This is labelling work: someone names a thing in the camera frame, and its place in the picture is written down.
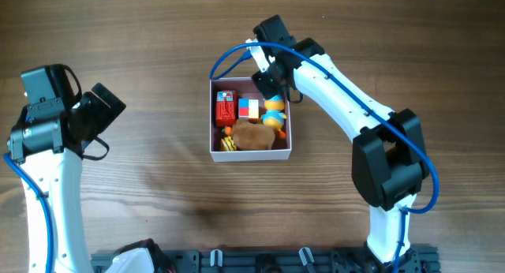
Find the multicoloured puzzle cube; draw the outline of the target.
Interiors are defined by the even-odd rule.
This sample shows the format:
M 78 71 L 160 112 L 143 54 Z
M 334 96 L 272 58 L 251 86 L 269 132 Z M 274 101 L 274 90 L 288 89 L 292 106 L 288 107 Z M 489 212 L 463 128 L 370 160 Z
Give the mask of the multicoloured puzzle cube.
M 258 122 L 260 119 L 259 100 L 240 98 L 238 100 L 238 118 L 249 122 Z

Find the orange duck toy blue hat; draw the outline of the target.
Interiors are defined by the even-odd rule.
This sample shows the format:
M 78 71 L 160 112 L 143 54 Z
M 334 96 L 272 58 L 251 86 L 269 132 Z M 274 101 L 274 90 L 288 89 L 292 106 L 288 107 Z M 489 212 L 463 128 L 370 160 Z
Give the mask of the orange duck toy blue hat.
M 260 118 L 261 122 L 272 127 L 281 139 L 285 139 L 286 134 L 282 128 L 285 125 L 287 115 L 284 113 L 286 105 L 283 96 L 278 94 L 270 99 L 265 99 L 264 107 L 266 111 Z

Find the red toy truck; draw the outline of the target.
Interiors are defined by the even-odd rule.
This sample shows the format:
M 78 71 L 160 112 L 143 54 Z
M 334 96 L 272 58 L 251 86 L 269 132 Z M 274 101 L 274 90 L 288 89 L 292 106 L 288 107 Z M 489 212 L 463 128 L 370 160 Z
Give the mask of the red toy truck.
M 236 91 L 223 90 L 216 94 L 215 124 L 217 127 L 231 127 L 237 120 L 238 98 Z

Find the brown plush capybara toy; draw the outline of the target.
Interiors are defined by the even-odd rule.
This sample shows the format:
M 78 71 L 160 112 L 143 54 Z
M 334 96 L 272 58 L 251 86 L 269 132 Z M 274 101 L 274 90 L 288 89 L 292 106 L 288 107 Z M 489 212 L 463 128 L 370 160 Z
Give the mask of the brown plush capybara toy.
M 237 151 L 271 150 L 275 142 L 275 131 L 272 127 L 238 119 L 232 127 L 223 130 L 224 137 L 232 136 L 238 147 Z

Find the yellow round fan toy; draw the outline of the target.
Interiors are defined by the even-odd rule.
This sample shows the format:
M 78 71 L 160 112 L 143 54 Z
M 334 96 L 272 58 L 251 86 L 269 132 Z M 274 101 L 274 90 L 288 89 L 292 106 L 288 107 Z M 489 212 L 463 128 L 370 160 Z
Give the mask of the yellow round fan toy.
M 238 147 L 234 143 L 232 136 L 225 136 L 220 140 L 221 151 L 237 151 Z

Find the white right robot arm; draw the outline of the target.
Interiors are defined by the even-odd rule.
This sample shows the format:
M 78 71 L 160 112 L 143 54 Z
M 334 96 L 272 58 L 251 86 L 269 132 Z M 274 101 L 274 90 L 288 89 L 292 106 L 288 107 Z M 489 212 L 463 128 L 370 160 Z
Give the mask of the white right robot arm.
M 352 143 L 351 177 L 370 207 L 366 241 L 370 271 L 397 272 L 413 257 L 410 216 L 430 211 L 440 185 L 427 156 L 421 122 L 375 101 L 339 71 L 312 39 L 293 46 L 250 40 L 246 47 L 259 71 L 257 88 L 268 99 L 295 89 L 314 100 Z

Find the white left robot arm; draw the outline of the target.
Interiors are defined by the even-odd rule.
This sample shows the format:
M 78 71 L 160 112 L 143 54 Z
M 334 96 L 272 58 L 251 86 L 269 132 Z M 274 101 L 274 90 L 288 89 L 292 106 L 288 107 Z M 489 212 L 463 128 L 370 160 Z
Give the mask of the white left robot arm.
M 96 84 L 24 85 L 23 107 L 4 160 L 21 178 L 27 203 L 30 272 L 91 272 L 80 204 L 85 148 L 125 109 Z

